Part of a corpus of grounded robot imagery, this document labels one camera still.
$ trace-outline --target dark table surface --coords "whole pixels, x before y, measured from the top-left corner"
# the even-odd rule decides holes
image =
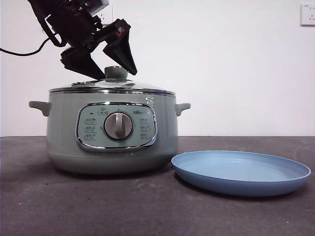
[[[315,137],[180,137],[178,153],[242,150],[282,156],[315,170]],[[207,192],[170,164],[127,176],[55,169],[45,137],[1,138],[3,236],[301,236],[315,232],[315,177],[268,198]]]

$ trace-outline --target lid knob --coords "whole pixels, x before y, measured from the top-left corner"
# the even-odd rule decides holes
[[[128,72],[121,66],[109,66],[105,68],[106,81],[119,83],[127,81]]]

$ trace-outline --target power cord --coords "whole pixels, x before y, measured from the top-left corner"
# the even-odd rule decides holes
[[[50,40],[50,38],[46,38],[45,41],[42,42],[42,44],[40,45],[39,49],[37,49],[36,51],[34,51],[32,53],[14,53],[14,52],[10,52],[10,51],[3,49],[3,48],[0,48],[0,51],[4,52],[4,53],[11,54],[11,55],[20,56],[20,57],[31,56],[31,55],[34,55],[36,53],[39,53],[40,50],[44,47],[45,43],[47,43],[49,40]]]

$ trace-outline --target electrical socket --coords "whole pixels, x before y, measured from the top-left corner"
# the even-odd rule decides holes
[[[315,4],[301,5],[301,25],[315,26]]]

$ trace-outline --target plastic plate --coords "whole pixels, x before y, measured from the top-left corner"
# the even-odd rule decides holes
[[[194,151],[172,158],[183,180],[206,190],[238,196],[267,197],[300,188],[311,170],[293,160],[243,151]]]

